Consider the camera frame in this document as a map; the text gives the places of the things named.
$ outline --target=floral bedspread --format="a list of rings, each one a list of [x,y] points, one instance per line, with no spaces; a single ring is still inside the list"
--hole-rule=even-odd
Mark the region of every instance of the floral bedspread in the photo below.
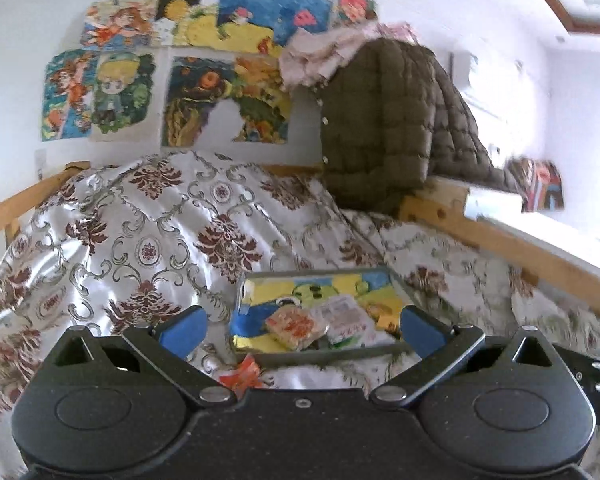
[[[377,264],[395,269],[441,320],[498,335],[536,324],[554,342],[600,355],[600,323],[585,305],[445,235],[341,211],[317,180],[280,179],[224,155],[149,156],[72,178],[0,264],[0,479],[24,471],[11,409],[68,326],[117,334],[200,304],[209,330],[190,362],[215,376],[235,365],[227,324],[242,272]],[[263,382],[368,392],[417,360],[279,368],[265,370]],[[600,428],[583,464],[600,478]]]

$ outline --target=wooden headboard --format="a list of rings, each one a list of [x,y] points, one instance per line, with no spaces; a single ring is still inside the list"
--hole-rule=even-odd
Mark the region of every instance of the wooden headboard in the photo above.
[[[57,192],[70,177],[90,167],[88,162],[72,162],[61,173],[0,202],[0,232],[4,231],[7,243],[11,243],[20,229],[20,216]],[[315,176],[322,171],[321,166],[264,168],[277,176]],[[473,248],[496,254],[510,264],[521,267],[525,279],[533,285],[538,280],[545,280],[585,301],[600,314],[600,278],[556,254],[516,238],[492,224],[468,219],[462,212],[433,200],[406,196],[402,200],[398,218],[428,224]]]

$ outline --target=metal bolt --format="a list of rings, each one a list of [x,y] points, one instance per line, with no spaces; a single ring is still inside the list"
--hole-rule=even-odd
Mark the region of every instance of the metal bolt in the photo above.
[[[217,404],[218,402],[227,402],[231,399],[231,390],[227,390],[222,386],[209,386],[199,393],[200,399],[205,402],[212,402]]]
[[[375,394],[382,402],[401,402],[407,398],[407,392],[400,386],[380,386]]]
[[[309,399],[296,399],[296,407],[298,408],[310,408],[312,402]]]

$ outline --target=puffer jacket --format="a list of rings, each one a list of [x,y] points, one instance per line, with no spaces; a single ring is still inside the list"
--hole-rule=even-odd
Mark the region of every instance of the puffer jacket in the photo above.
[[[493,167],[467,104],[422,46],[371,41],[318,97],[324,181],[340,207],[395,214],[429,175],[518,192],[513,176]]]

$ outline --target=pink cloth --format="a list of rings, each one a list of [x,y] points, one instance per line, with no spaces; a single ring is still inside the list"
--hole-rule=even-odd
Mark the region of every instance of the pink cloth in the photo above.
[[[366,22],[354,27],[341,27],[312,34],[299,28],[280,55],[280,74],[285,90],[296,86],[311,87],[328,81],[345,66],[360,48],[371,40],[389,38],[418,44],[416,35],[405,22],[385,25]]]

